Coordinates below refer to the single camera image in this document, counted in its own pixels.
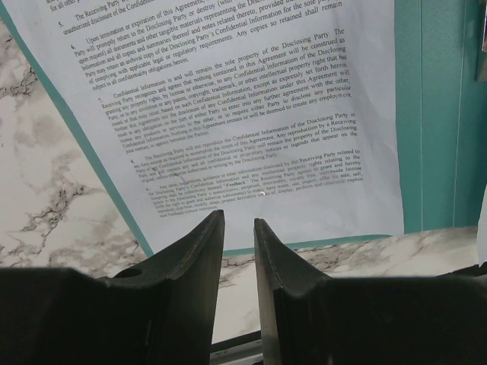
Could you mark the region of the single printed paper sheet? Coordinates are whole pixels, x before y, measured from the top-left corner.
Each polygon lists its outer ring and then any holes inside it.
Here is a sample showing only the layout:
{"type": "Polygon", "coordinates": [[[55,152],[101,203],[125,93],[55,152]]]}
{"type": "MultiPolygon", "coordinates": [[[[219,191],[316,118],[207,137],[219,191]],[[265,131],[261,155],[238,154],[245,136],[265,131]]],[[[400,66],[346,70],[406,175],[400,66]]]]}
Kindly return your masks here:
{"type": "Polygon", "coordinates": [[[404,229],[392,1],[3,1],[150,252],[224,212],[286,243],[404,229]]]}

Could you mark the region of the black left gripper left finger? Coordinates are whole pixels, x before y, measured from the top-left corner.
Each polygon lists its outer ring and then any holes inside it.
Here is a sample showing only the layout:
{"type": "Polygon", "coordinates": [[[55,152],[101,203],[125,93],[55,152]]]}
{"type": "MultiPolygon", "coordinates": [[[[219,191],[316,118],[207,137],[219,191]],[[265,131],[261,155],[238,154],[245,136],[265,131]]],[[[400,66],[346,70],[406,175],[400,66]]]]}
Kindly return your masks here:
{"type": "Polygon", "coordinates": [[[207,364],[224,244],[213,211],[112,278],[71,268],[1,271],[3,364],[207,364]]]}

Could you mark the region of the teal plastic folder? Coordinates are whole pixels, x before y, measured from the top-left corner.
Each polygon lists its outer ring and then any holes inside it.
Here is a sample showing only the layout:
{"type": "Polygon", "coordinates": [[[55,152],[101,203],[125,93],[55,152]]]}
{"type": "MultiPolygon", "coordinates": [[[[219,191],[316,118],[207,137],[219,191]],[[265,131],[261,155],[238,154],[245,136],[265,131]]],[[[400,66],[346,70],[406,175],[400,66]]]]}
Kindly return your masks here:
{"type": "Polygon", "coordinates": [[[476,81],[479,1],[392,2],[402,233],[474,225],[486,180],[486,86],[476,81]]]}

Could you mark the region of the silver folder clip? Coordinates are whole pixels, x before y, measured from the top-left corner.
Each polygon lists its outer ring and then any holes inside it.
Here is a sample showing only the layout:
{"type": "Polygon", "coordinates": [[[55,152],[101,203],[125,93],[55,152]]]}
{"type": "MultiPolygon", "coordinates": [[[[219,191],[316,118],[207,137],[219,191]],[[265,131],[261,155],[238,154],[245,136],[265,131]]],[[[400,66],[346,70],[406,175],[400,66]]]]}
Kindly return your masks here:
{"type": "Polygon", "coordinates": [[[476,80],[486,82],[486,0],[479,1],[481,9],[480,46],[476,67],[476,80]]]}

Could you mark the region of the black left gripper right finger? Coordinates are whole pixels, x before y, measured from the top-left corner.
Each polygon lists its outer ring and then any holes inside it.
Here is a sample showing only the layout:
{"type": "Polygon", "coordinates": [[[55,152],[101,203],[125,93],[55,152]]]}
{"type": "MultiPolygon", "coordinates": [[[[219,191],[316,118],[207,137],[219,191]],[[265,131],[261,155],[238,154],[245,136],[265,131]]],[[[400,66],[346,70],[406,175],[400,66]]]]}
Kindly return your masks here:
{"type": "Polygon", "coordinates": [[[484,364],[486,268],[332,278],[254,222],[266,364],[484,364]]]}

